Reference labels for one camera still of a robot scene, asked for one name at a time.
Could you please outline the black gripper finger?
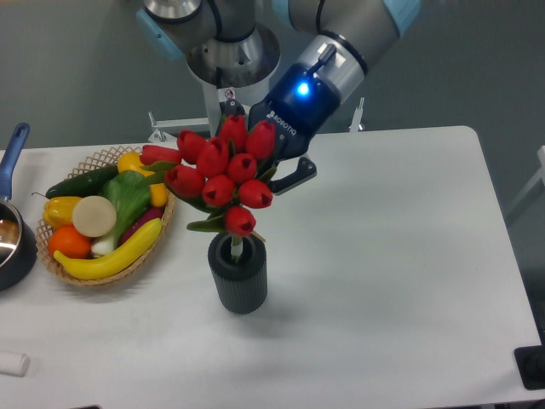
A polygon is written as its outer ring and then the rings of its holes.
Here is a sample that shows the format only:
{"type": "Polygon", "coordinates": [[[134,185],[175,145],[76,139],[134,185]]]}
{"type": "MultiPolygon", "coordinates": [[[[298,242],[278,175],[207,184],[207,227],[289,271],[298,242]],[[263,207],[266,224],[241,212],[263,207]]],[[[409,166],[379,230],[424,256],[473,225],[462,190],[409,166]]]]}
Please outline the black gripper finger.
{"type": "Polygon", "coordinates": [[[234,98],[221,102],[220,109],[221,109],[221,118],[219,122],[220,128],[222,127],[222,125],[225,123],[225,121],[230,115],[234,115],[234,116],[245,115],[245,110],[243,105],[234,98]]]}
{"type": "Polygon", "coordinates": [[[317,175],[316,164],[306,155],[300,156],[295,170],[283,178],[269,182],[274,195],[281,195],[309,181],[317,175]]]}

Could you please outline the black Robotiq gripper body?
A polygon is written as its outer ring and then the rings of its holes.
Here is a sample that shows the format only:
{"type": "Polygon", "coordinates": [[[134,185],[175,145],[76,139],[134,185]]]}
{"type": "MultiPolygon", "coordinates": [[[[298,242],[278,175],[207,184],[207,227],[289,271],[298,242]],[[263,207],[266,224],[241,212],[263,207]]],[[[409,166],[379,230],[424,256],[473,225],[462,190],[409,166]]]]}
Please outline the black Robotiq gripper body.
{"type": "Polygon", "coordinates": [[[274,124],[278,161],[300,157],[325,120],[340,106],[340,95],[308,66],[295,63],[265,98],[250,108],[249,126],[262,120],[274,124]]]}

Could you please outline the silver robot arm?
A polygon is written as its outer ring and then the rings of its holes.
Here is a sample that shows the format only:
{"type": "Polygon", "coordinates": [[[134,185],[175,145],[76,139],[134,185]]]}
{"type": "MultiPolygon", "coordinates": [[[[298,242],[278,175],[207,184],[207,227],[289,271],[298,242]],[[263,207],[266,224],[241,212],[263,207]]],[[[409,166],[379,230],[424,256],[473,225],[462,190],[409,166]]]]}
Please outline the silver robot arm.
{"type": "Polygon", "coordinates": [[[298,160],[272,183],[281,194],[314,177],[312,138],[420,10],[417,1],[146,1],[136,20],[200,82],[211,135],[235,113],[274,125],[272,162],[298,160]]]}

